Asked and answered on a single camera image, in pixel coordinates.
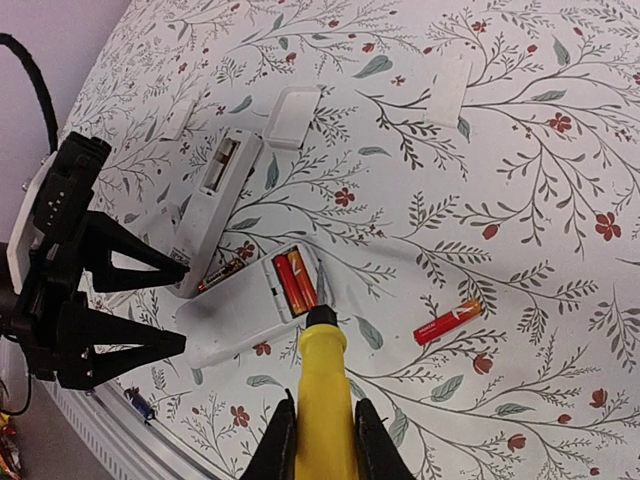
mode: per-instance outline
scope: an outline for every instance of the tablecloth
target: tablecloth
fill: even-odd
[[[631,0],[134,0],[65,132],[113,145],[94,206],[145,238],[221,129],[260,131],[284,86],[322,85],[302,150],[257,161],[217,261],[314,248],[354,399],[417,478],[637,480],[639,35]],[[473,63],[457,128],[424,120],[443,58]],[[182,137],[161,142],[185,99]],[[482,319],[415,344],[470,297]],[[115,313],[173,329],[181,303],[151,289]],[[296,390],[299,334],[119,383],[239,478]]]

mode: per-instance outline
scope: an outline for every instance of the white tablecloth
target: white tablecloth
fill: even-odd
[[[259,131],[285,85],[324,85],[301,152],[256,163],[218,259],[315,248],[354,397],[417,478],[637,480],[639,35],[631,0],[134,0],[65,131],[113,145],[95,206],[144,237],[221,128]],[[424,122],[441,59],[459,56],[473,68],[457,129]],[[160,142],[184,99],[182,138]],[[482,319],[414,343],[470,297]],[[115,313],[173,329],[180,305],[153,289]],[[119,382],[238,478],[296,390],[299,333]]]

